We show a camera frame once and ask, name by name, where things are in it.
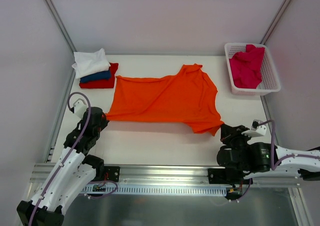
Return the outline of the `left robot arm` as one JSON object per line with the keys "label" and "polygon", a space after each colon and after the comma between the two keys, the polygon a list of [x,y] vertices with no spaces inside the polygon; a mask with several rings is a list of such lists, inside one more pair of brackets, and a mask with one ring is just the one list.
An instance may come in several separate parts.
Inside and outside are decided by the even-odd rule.
{"label": "left robot arm", "polygon": [[104,177],[104,160],[90,155],[108,120],[99,107],[86,109],[76,128],[66,136],[61,155],[44,184],[17,213],[23,225],[62,225],[68,207],[92,180]]}

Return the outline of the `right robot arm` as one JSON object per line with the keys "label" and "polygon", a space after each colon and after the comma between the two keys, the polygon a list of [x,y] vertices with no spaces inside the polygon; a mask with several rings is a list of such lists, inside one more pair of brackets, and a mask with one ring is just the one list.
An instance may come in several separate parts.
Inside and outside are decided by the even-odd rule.
{"label": "right robot arm", "polygon": [[222,147],[217,153],[217,163],[223,167],[222,180],[238,184],[264,175],[301,177],[306,181],[320,178],[320,149],[292,150],[275,144],[275,129],[272,128],[271,141],[249,143],[254,137],[265,136],[268,124],[255,120],[251,128],[243,125],[221,125]]}

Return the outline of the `orange t-shirt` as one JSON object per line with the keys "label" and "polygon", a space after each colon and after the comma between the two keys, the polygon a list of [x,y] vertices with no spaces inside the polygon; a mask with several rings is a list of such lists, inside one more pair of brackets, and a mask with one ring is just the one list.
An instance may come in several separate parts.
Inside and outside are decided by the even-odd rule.
{"label": "orange t-shirt", "polygon": [[216,109],[218,90],[202,65],[183,65],[162,78],[117,76],[110,121],[183,123],[193,133],[215,135],[223,125]]}

